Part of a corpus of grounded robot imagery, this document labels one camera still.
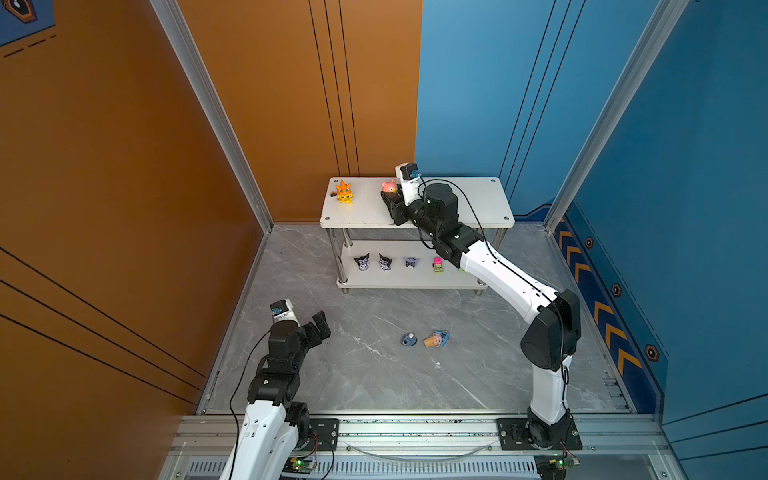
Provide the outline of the pink pig toy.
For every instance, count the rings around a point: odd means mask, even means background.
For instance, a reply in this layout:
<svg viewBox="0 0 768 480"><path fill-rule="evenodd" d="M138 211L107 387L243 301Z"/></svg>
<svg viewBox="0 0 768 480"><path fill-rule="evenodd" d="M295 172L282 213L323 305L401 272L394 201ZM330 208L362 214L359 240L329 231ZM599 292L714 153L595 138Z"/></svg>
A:
<svg viewBox="0 0 768 480"><path fill-rule="evenodd" d="M398 184L395 179L385 181L381 184L381 191L386 194L396 194L398 192Z"/></svg>

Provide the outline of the green truck pink top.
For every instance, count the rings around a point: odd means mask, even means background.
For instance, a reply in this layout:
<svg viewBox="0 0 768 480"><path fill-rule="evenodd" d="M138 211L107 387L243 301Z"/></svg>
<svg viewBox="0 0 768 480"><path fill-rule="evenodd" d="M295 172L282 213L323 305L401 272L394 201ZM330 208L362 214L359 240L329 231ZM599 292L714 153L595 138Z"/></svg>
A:
<svg viewBox="0 0 768 480"><path fill-rule="evenodd" d="M435 274L441 274L444 272L443 260L440 257L435 257L433 259L432 270Z"/></svg>

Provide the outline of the orange fox toy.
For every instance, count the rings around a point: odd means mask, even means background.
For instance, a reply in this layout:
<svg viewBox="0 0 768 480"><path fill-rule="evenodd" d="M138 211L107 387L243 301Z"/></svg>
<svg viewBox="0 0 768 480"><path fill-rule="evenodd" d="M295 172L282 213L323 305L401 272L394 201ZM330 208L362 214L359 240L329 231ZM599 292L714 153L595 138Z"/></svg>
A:
<svg viewBox="0 0 768 480"><path fill-rule="evenodd" d="M335 198L339 203L352 204L354 199L352 184L340 179L335 185Z"/></svg>

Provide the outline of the black purple kuromi figure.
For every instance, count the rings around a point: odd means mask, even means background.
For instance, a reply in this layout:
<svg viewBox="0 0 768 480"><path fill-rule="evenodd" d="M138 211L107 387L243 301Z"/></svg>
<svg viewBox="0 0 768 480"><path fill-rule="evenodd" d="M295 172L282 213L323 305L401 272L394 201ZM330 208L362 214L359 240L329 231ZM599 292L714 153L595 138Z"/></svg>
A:
<svg viewBox="0 0 768 480"><path fill-rule="evenodd" d="M367 271L370 268L370 254L354 257L354 261L358 269L362 272Z"/></svg>

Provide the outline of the grey donkey toy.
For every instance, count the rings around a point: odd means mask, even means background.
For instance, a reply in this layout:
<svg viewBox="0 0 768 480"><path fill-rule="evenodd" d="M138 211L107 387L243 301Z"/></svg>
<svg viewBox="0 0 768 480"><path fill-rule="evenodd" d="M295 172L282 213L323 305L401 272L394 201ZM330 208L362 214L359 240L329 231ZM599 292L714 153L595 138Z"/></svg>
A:
<svg viewBox="0 0 768 480"><path fill-rule="evenodd" d="M418 342L418 339L413 332L404 334L401 339L401 344L407 347L415 346L417 342Z"/></svg>

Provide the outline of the blue small toy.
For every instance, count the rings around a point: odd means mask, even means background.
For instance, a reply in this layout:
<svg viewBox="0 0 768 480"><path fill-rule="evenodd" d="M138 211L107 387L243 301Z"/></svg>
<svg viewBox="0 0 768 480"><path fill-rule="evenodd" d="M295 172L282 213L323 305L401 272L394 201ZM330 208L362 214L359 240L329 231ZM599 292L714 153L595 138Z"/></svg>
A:
<svg viewBox="0 0 768 480"><path fill-rule="evenodd" d="M426 348L443 348L450 338L450 334L447 331L435 330L424 341Z"/></svg>

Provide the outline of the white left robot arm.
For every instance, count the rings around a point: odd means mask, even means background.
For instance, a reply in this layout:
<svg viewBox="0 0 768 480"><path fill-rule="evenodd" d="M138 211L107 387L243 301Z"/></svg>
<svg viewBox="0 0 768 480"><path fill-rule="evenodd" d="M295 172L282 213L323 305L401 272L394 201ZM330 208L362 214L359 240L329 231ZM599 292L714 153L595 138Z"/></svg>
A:
<svg viewBox="0 0 768 480"><path fill-rule="evenodd" d="M260 339L268 342L267 353L248 387L222 479L278 479L291 453L309 440L308 407L295 400L300 370L309 350L330 336L322 310L304 325L289 311L277 315Z"/></svg>

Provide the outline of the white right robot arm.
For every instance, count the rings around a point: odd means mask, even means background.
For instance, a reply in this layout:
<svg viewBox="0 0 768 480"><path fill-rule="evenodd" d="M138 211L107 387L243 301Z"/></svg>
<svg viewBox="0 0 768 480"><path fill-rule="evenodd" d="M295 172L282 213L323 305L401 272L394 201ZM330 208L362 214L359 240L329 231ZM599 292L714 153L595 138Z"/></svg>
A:
<svg viewBox="0 0 768 480"><path fill-rule="evenodd" d="M449 184L401 184L383 191L381 198L395 225L414 225L440 258L490 287L527 324L520 349L532 365L528 442L541 450L564 447L574 429L567 391L582 334L579 296L536 280L498 253L481 226L464 224L458 215L459 198Z"/></svg>

